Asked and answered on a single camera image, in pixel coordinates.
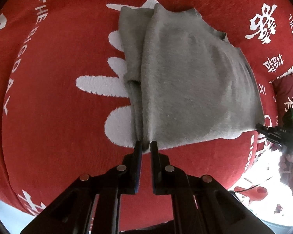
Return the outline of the person's right hand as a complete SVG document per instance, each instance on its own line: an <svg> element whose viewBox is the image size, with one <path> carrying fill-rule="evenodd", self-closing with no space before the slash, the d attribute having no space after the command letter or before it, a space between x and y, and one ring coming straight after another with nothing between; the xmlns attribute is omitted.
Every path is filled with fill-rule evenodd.
<svg viewBox="0 0 293 234"><path fill-rule="evenodd" d="M280 181L288 185L293 178L293 155L283 154L279 162Z"/></svg>

